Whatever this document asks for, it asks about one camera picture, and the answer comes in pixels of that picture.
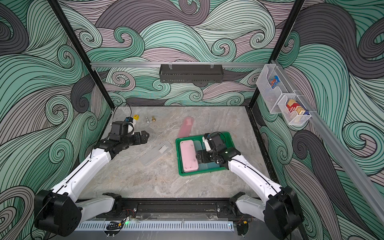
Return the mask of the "pink opaque pencil case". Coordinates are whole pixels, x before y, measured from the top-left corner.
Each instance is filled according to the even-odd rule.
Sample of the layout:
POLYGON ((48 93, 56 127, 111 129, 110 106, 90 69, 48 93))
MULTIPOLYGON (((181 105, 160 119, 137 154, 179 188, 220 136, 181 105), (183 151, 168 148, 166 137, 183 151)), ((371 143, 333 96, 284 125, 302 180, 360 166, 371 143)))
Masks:
POLYGON ((195 172, 199 168, 199 163, 196 158, 194 141, 186 140, 180 142, 181 158, 183 171, 185 173, 195 172))

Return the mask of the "green plastic storage tray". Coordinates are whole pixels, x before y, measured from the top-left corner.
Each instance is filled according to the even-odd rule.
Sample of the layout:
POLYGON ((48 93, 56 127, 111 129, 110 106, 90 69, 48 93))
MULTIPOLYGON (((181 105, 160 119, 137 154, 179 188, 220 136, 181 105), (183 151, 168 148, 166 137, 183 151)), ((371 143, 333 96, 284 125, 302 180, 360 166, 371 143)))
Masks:
MULTIPOLYGON (((213 133, 220 133, 222 140, 224 141, 224 143, 227 146, 226 149, 231 148, 231 147, 233 147, 233 148, 235 147, 235 145, 234 145, 234 143, 232 141, 232 137, 231 137, 230 133, 228 133, 228 132, 223 132, 223 133, 222 132, 213 132, 213 133)), ((201 141, 203 143, 202 137, 203 137, 203 135, 176 139, 176 149, 177 149, 177 157, 178 157, 178 169, 179 169, 179 175, 180 176, 185 177, 185 176, 191 176, 191 175, 196 175, 196 174, 204 174, 204 173, 217 172, 217 171, 222 171, 222 170, 226 169, 225 166, 220 165, 220 168, 210 169, 210 170, 203 170, 203 171, 197 170, 195 172, 190 172, 190 173, 185 173, 183 171, 182 158, 181 158, 181 150, 180 150, 180 142, 181 141, 186 141, 186 140, 192 140, 192 141, 199 140, 199 141, 201 141)))

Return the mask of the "light teal pencil case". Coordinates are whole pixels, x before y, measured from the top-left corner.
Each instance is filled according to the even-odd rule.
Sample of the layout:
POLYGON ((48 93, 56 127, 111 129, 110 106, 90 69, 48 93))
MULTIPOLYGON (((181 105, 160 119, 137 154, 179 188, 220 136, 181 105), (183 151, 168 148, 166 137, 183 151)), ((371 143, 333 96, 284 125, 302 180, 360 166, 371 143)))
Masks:
POLYGON ((215 162, 210 162, 210 163, 199 164, 198 170, 203 171, 203 170, 210 170, 210 169, 216 169, 216 168, 220 168, 220 165, 216 164, 215 162))

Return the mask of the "translucent teal pencil case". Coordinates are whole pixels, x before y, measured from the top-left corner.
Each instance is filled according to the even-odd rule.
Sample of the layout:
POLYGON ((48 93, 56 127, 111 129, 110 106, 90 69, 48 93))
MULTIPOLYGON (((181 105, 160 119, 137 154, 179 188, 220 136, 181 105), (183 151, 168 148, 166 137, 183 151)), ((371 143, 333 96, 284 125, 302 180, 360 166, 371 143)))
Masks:
POLYGON ((204 151, 206 152, 206 147, 205 147, 205 144, 202 143, 201 141, 199 140, 196 140, 196 141, 193 141, 194 143, 194 148, 195 148, 195 152, 198 153, 198 151, 204 151))

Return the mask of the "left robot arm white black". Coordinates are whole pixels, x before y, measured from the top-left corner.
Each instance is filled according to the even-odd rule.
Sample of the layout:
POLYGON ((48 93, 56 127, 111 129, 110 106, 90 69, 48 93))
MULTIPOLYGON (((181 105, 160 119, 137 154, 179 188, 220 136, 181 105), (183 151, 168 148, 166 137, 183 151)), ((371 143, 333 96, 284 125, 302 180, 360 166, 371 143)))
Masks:
POLYGON ((34 199, 33 226, 52 234, 66 237, 80 223, 107 213, 123 212, 122 197, 106 193, 101 197, 78 203, 84 188, 118 153, 130 146, 143 145, 150 135, 146 131, 135 132, 112 139, 100 140, 86 159, 67 177, 50 190, 41 190, 34 199))

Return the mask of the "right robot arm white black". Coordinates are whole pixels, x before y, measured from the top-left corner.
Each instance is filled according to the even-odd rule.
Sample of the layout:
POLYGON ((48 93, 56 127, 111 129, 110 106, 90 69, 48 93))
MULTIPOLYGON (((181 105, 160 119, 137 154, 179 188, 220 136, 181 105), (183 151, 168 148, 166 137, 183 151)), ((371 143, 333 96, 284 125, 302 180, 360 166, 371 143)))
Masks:
POLYGON ((303 222, 303 211, 293 188, 282 187, 266 177, 237 149, 200 150, 197 159, 215 162, 240 177, 258 198, 246 194, 236 197, 236 208, 244 215, 263 221, 277 239, 286 239, 303 222))

